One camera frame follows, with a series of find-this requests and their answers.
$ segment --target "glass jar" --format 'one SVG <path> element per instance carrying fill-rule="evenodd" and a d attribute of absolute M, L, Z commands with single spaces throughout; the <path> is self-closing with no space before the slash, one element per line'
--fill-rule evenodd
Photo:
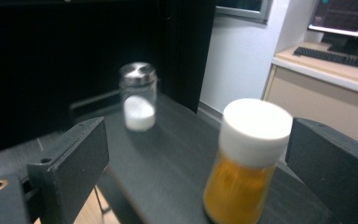
<path fill-rule="evenodd" d="M 119 70 L 126 127 L 144 132 L 156 122 L 157 74 L 149 63 L 129 63 Z"/>
<path fill-rule="evenodd" d="M 219 150 L 203 198 L 215 223 L 260 219 L 292 120 L 280 107 L 256 99 L 240 99 L 225 108 Z"/>

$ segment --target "metal lid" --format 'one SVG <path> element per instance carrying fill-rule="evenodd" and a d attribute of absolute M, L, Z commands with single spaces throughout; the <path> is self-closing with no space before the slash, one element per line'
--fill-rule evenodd
<path fill-rule="evenodd" d="M 118 71 L 121 75 L 120 86 L 140 86 L 154 81 L 156 68 L 149 63 L 129 63 Z"/>

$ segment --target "wall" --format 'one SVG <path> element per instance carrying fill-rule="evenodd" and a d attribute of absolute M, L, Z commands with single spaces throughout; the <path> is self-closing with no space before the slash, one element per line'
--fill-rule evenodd
<path fill-rule="evenodd" d="M 271 60 L 302 42 L 316 0 L 275 0 L 268 24 L 215 15 L 200 101 L 217 112 L 239 98 L 261 99 Z"/>

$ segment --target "desk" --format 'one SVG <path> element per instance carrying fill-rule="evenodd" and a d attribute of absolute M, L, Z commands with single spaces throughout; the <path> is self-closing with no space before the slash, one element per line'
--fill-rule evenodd
<path fill-rule="evenodd" d="M 301 46 L 327 50 L 329 45 Z M 282 106 L 293 116 L 327 124 L 358 141 L 358 68 L 295 56 L 297 47 L 275 55 L 264 100 Z"/>
<path fill-rule="evenodd" d="M 147 133 L 127 131 L 119 105 L 79 120 L 101 115 L 110 162 L 98 187 L 121 223 L 211 223 L 203 211 L 202 193 L 213 166 L 218 129 L 164 95 L 158 97 L 157 124 Z M 3 151 L 0 169 L 22 174 L 20 165 L 11 164 L 25 164 L 27 155 L 39 151 L 40 142 L 57 134 Z M 279 163 L 259 223 L 304 222 L 338 223 Z"/>

